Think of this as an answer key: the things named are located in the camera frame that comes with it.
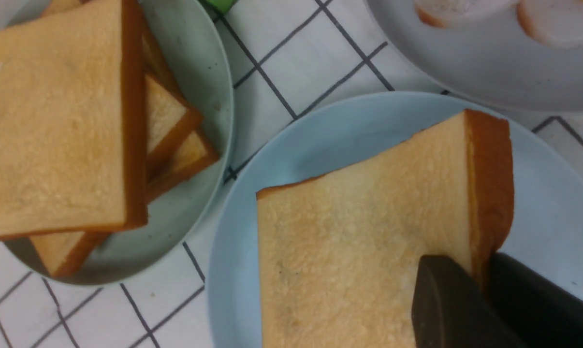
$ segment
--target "countertop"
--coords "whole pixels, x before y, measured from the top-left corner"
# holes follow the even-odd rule
[[[225,196],[252,155],[295,119],[340,99],[448,93],[398,57],[361,0],[238,0],[225,17],[212,18],[232,66],[238,141],[210,215],[164,262],[100,289],[47,282],[0,243],[0,348],[211,347],[204,291],[210,247]],[[503,113],[583,177],[583,116]]]

